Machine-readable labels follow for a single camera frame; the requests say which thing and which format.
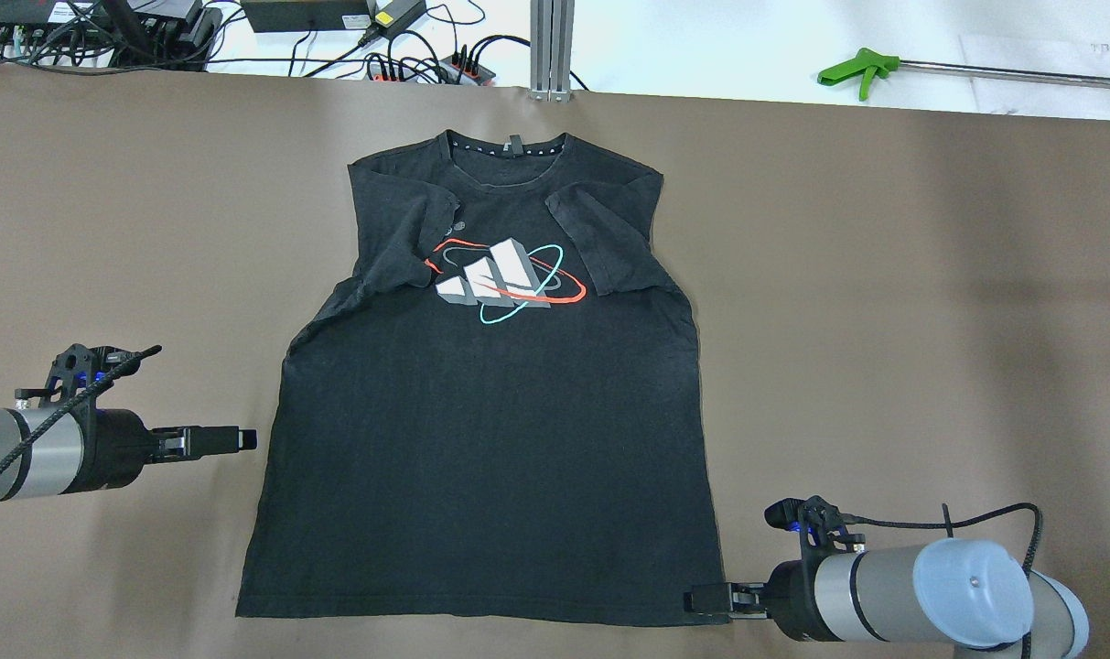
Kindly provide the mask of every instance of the black box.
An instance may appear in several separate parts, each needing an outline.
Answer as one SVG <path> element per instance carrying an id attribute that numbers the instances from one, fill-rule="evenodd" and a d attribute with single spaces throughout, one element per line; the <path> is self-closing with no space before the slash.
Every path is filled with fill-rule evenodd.
<path id="1" fill-rule="evenodd" d="M 241 0 L 253 32 L 366 29 L 372 0 Z"/>

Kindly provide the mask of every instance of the metal rod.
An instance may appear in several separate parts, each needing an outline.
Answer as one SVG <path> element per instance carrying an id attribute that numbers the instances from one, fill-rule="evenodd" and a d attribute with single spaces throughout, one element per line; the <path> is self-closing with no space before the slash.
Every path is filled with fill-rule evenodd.
<path id="1" fill-rule="evenodd" d="M 944 72 L 948 75 L 979 75 L 997 80 L 1016 80 L 1020 82 L 1048 82 L 1051 84 L 1073 84 L 1073 87 L 1099 87 L 1110 89 L 1110 78 L 1101 75 L 1077 75 L 1068 72 L 999 70 L 993 67 L 972 67 L 969 64 L 942 64 L 940 62 L 917 62 L 900 60 L 900 68 L 916 71 Z"/>

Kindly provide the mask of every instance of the metal bracket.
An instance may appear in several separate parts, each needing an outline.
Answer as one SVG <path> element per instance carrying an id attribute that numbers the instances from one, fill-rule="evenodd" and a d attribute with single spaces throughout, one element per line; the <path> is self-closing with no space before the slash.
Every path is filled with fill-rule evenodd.
<path id="1" fill-rule="evenodd" d="M 575 0 L 529 0 L 529 97 L 571 100 L 571 30 Z"/>

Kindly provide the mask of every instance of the white label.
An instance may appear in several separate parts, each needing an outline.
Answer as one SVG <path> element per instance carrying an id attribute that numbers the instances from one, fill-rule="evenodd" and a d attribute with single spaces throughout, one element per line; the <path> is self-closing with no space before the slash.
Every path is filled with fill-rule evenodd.
<path id="1" fill-rule="evenodd" d="M 79 11 L 85 12 L 87 9 L 91 8 L 93 2 L 74 2 L 75 8 Z M 70 4 L 65 2 L 54 2 L 54 8 L 50 11 L 50 17 L 46 19 L 49 23 L 65 23 L 68 21 L 73 21 L 78 13 L 74 13 L 74 9 L 70 8 Z"/>
<path id="2" fill-rule="evenodd" d="M 372 17 L 366 13 L 344 13 L 341 18 L 344 29 L 367 29 L 372 24 Z"/>

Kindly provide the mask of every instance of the beige tabletop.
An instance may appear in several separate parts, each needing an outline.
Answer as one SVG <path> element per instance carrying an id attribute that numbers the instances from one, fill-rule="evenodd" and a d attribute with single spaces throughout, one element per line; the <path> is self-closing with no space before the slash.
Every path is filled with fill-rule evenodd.
<path id="1" fill-rule="evenodd" d="M 0 657 L 949 656 L 759 621 L 233 618 L 280 362 L 357 251 L 345 163 L 442 129 L 566 130 L 664 172 L 654 251 L 700 328 L 727 578 L 797 558 L 760 517 L 781 497 L 888 520 L 1032 500 L 1036 567 L 1110 657 L 1110 122 L 7 67 L 0 405 L 70 343 L 162 343 L 102 407 L 255 426 L 262 450 L 1 504 Z M 1029 529 L 965 536 L 1020 558 Z"/>

